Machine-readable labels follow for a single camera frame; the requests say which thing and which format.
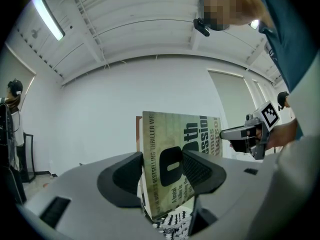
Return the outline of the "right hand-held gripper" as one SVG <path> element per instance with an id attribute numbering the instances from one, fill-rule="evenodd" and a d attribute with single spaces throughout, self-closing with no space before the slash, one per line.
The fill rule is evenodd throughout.
<path id="1" fill-rule="evenodd" d="M 246 115 L 243 126 L 222 130 L 219 136 L 228 140 L 235 152 L 249 153 L 255 160 L 263 160 L 271 131 L 279 120 L 277 110 L 267 101 Z M 256 128 L 262 129 L 261 140 L 256 139 Z"/>

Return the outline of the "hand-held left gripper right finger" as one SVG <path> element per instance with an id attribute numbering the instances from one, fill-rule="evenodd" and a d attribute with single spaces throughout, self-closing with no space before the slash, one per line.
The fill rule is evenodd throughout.
<path id="1" fill-rule="evenodd" d="M 227 178 L 223 167 L 205 159 L 194 150 L 182 151 L 182 168 L 195 196 L 212 194 Z"/>

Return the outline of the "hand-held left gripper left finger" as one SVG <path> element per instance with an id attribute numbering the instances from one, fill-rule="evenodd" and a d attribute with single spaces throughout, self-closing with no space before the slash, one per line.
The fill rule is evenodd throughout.
<path id="1" fill-rule="evenodd" d="M 143 154 L 135 152 L 127 158 L 104 169 L 97 178 L 100 194 L 119 208 L 140 208 L 137 196 L 142 176 Z"/>

